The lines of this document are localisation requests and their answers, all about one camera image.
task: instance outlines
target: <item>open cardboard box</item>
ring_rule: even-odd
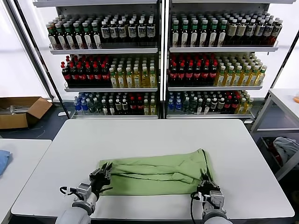
[[[6,109],[10,105],[30,106],[26,113],[14,115],[0,114],[0,129],[22,128],[36,124],[50,109],[52,103],[41,97],[10,97],[0,98],[0,108]]]

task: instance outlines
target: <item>green cloth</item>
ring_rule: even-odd
[[[180,195],[196,190],[201,173],[212,178],[207,152],[118,160],[102,160],[99,167],[112,162],[111,190],[102,195]]]

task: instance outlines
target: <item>white tabletop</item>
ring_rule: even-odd
[[[283,111],[299,121],[299,104],[293,100],[297,94],[299,95],[299,89],[270,89],[269,93]]]
[[[185,154],[198,148],[211,156],[229,218],[294,216],[259,149],[236,119],[67,120],[12,213],[57,217],[73,200],[64,198],[59,187],[89,183],[99,160]],[[103,196],[92,218],[190,220],[190,200],[189,195]],[[194,203],[193,213],[201,219],[201,203]]]
[[[0,139],[0,150],[11,153],[0,175],[0,223],[7,222],[11,207],[50,144],[51,140]]]

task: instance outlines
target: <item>robotic hand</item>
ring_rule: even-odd
[[[220,187],[210,180],[209,176],[202,174],[203,180],[197,186],[195,192],[191,194],[191,218],[193,218],[192,205],[193,200],[202,202],[202,219],[205,224],[232,224],[226,217],[226,211],[222,208],[224,204],[224,195]]]
[[[76,195],[71,208],[59,216],[55,224],[90,224],[90,215],[95,211],[95,203],[100,198],[100,193],[111,188],[102,189],[110,184],[112,163],[105,163],[102,168],[89,175],[90,184],[81,183],[76,189],[61,187],[60,192],[65,195]]]

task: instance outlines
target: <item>beverage shelf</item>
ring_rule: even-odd
[[[73,119],[158,119],[158,115],[74,115]]]
[[[66,92],[157,92],[158,88],[69,88]]]
[[[94,5],[123,5],[123,4],[156,4],[155,0],[35,0],[36,7],[66,7]]]
[[[124,48],[124,49],[74,49],[50,50],[53,55],[92,55],[92,54],[154,54],[158,48]]]
[[[169,48],[172,53],[185,52],[274,52],[278,50],[277,44],[273,47],[186,47]]]
[[[167,119],[254,119],[252,114],[168,114]]]
[[[231,90],[260,90],[261,86],[190,86],[168,87],[168,91],[231,91]]]
[[[296,0],[172,0],[172,3],[276,3],[293,4]]]

